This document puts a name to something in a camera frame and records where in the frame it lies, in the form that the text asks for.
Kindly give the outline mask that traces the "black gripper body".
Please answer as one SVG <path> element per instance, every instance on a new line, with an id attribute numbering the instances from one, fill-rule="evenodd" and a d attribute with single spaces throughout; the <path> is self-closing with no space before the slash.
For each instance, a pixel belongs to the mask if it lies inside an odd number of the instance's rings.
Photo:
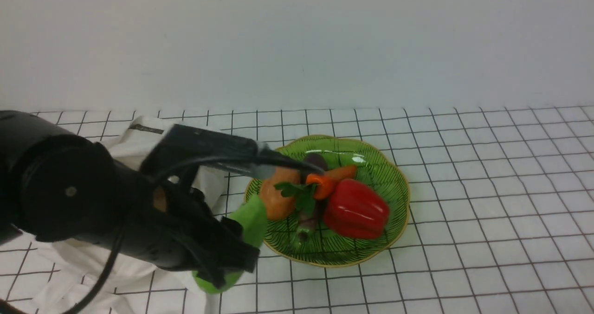
<path id="1" fill-rule="evenodd" d="M 254 267 L 256 248 L 242 240 L 242 226 L 216 218 L 202 194 L 175 185 L 135 191 L 135 258 L 172 272 L 191 271 L 225 285 L 225 272 Z"/>

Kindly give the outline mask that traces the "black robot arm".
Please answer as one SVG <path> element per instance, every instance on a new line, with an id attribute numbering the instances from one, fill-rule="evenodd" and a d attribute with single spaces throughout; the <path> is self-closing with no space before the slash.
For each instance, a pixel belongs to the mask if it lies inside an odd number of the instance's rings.
<path id="1" fill-rule="evenodd" d="M 195 270 L 220 288 L 252 272 L 258 245 L 217 219 L 191 189 L 212 147 L 183 147 L 201 129 L 173 125 L 138 170 L 36 115 L 1 112 L 1 223 L 38 242 L 76 239 L 164 270 Z"/>

